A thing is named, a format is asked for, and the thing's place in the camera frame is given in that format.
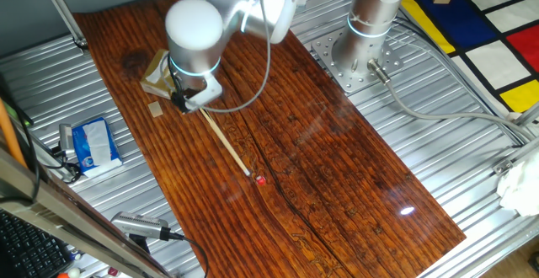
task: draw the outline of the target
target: black keyboard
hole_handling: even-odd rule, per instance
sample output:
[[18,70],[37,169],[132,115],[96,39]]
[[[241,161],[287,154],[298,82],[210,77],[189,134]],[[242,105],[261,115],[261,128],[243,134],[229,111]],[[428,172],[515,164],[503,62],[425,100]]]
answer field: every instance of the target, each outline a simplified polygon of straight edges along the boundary
[[61,240],[0,209],[1,277],[51,278],[69,265]]

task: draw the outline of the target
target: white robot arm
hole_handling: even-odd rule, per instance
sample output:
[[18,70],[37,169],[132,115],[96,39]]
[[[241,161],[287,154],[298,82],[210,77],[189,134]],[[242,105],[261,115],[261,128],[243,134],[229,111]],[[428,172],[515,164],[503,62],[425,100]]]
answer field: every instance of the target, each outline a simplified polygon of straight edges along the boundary
[[[259,0],[180,0],[165,20],[171,74],[177,79],[173,102],[190,112],[222,94],[214,77],[221,54],[236,31],[279,43],[290,28],[298,5],[306,0],[264,0],[266,24]],[[332,56],[349,77],[367,73],[377,60],[401,0],[354,0],[348,26],[334,44]]]
[[[269,39],[279,43],[290,28],[296,7],[305,0],[264,3]],[[233,33],[266,36],[259,0],[180,0],[168,10],[165,27],[168,63],[179,83],[173,101],[183,112],[196,110],[222,94],[214,71]]]

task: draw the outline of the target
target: mondrian rug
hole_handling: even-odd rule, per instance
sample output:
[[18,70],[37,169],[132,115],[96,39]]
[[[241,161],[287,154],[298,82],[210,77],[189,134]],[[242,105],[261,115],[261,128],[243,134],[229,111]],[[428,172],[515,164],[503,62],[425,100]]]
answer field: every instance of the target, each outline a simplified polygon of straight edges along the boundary
[[539,102],[539,0],[403,6],[504,114]]

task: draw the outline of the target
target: blue and white box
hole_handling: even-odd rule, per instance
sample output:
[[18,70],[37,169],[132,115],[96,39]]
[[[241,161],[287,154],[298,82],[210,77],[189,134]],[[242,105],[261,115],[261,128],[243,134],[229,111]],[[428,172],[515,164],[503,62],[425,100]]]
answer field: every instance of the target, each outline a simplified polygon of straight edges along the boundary
[[72,133],[79,166],[87,177],[99,176],[122,164],[109,125],[103,118],[74,127]]

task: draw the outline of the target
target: gray cable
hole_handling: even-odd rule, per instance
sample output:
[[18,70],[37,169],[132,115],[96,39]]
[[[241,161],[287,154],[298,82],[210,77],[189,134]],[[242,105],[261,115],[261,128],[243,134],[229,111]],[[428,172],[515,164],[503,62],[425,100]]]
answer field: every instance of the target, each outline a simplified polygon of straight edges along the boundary
[[165,68],[164,68],[163,63],[168,61],[167,60],[168,56],[170,55],[167,51],[166,53],[164,53],[163,58],[161,58],[161,62],[159,62],[159,72],[160,72],[159,74],[161,75],[161,79],[165,82],[165,85],[167,86],[167,88],[170,89],[170,93],[174,93],[176,91],[176,88],[173,88],[170,84],[168,84],[168,81],[167,79],[165,79],[165,75],[164,75]]
[[264,0],[260,0],[260,9],[262,10],[262,18],[264,19],[264,28],[266,30],[266,41],[267,41],[267,46],[268,46],[268,60],[267,60],[267,65],[266,65],[266,73],[264,75],[264,80],[262,81],[262,85],[260,85],[260,89],[259,91],[249,100],[247,101],[246,103],[238,106],[238,107],[235,107],[235,108],[232,108],[232,109],[226,109],[226,110],[220,110],[220,109],[214,109],[214,108],[210,108],[210,107],[207,107],[207,106],[200,106],[200,108],[204,109],[204,110],[207,110],[207,111],[212,111],[212,112],[216,112],[216,113],[232,113],[232,112],[235,112],[235,111],[238,111],[238,110],[242,110],[246,107],[248,107],[249,105],[251,105],[259,96],[260,94],[262,93],[262,91],[264,90],[264,87],[266,86],[266,83],[268,82],[268,77],[269,77],[269,74],[270,74],[270,64],[271,64],[271,42],[270,42],[270,30],[268,29],[268,22],[266,20],[266,11],[265,11],[265,7],[264,7]]
[[[407,34],[406,32],[400,31],[400,30],[397,30],[397,32],[399,34]],[[466,91],[468,91],[470,93],[470,96],[472,96],[472,98],[474,100],[476,100],[479,104],[483,104],[483,101],[478,96],[476,96],[476,94],[473,92],[473,90],[470,88],[470,86],[466,83],[466,81],[463,80],[463,79],[460,79],[458,77],[460,75],[460,73],[451,65],[451,62],[449,62],[449,59],[447,59],[444,55],[441,54],[442,50],[440,48],[434,49],[434,51],[430,51],[430,50],[427,50],[427,49],[425,49],[425,48],[423,48],[423,47],[421,47],[419,45],[415,45],[414,43],[412,43],[414,41],[404,42],[404,41],[399,40],[399,39],[397,39],[395,37],[392,37],[390,35],[387,35],[387,38],[389,38],[391,40],[394,40],[394,41],[396,41],[398,43],[401,43],[404,46],[409,45],[409,46],[412,46],[412,47],[414,47],[414,48],[416,48],[418,50],[424,51],[426,54],[428,54],[429,56],[431,56],[432,58],[437,60],[448,71],[452,72],[455,75],[456,81],[459,82],[459,84],[461,84],[466,89]],[[414,36],[414,38],[415,38],[415,41],[420,41],[420,42],[423,42],[424,44],[428,44],[428,41],[425,41],[423,39],[423,37],[421,37],[419,35]]]
[[411,110],[406,104],[403,103],[403,101],[398,97],[397,92],[395,92],[395,88],[393,88],[393,85],[391,82],[386,83],[386,87],[389,90],[389,93],[393,96],[395,101],[400,105],[403,110],[416,118],[425,119],[425,120],[444,120],[444,119],[455,119],[455,118],[480,118],[485,120],[491,120],[492,122],[501,123],[510,129],[514,131],[518,131],[522,136],[524,136],[529,141],[532,141],[535,139],[534,136],[532,136],[530,133],[525,131],[522,127],[516,125],[515,123],[509,122],[507,120],[501,119],[499,117],[496,117],[494,115],[488,115],[483,113],[454,113],[454,114],[448,114],[448,115],[426,115],[421,114],[416,111]]

